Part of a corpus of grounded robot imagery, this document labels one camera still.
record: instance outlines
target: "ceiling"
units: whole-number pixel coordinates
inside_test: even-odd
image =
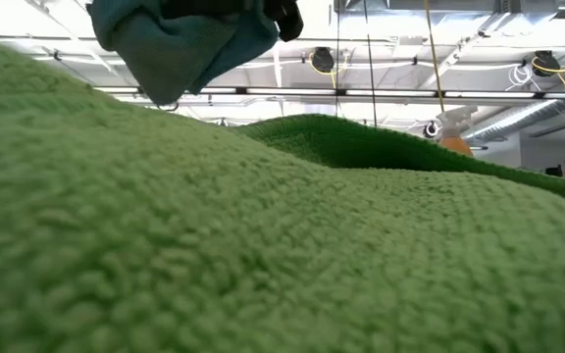
[[[0,43],[94,86],[136,85],[135,78],[117,53],[105,51],[95,40],[90,17],[84,9],[85,2],[43,1],[52,17],[49,18],[26,0],[0,0]],[[338,17],[333,4],[333,0],[299,0],[305,28],[298,40],[279,42],[258,59],[216,78],[209,86],[333,88],[330,76],[318,75],[308,61],[303,60],[316,47],[323,46],[332,48],[334,57],[338,54],[340,64],[345,67],[338,74],[338,88],[370,89],[373,73],[376,89],[436,89],[433,54],[425,21],[420,17],[373,13],[366,24],[363,17]],[[559,90],[562,81],[558,76],[533,76],[533,82],[529,80],[524,85],[515,85],[510,80],[514,68],[507,66],[522,64],[525,58],[530,60],[535,51],[550,50],[565,68],[565,20],[547,17],[545,21],[529,23],[517,18],[488,37],[478,37],[478,31],[489,19],[490,13],[486,12],[434,14],[438,60],[441,62],[459,53],[458,61],[441,76],[442,89]],[[51,58],[55,51],[60,53],[63,61]],[[91,54],[110,64],[115,74],[100,65]],[[277,75],[275,58],[281,63],[280,75]],[[414,58],[419,65],[413,65]],[[139,100],[127,95],[120,98]],[[208,106],[182,104],[178,112],[205,121],[223,117],[230,124],[243,125],[306,112],[338,113],[364,124],[374,118],[375,111],[370,100],[342,102],[338,107],[335,107],[333,99],[307,101],[301,98],[215,96],[209,101],[211,104]],[[421,126],[440,113],[437,102],[428,103],[407,99],[378,104],[378,123],[386,128],[420,133]],[[152,104],[142,105],[154,108]],[[479,112],[474,117],[475,123],[505,109],[486,101],[477,105]]]

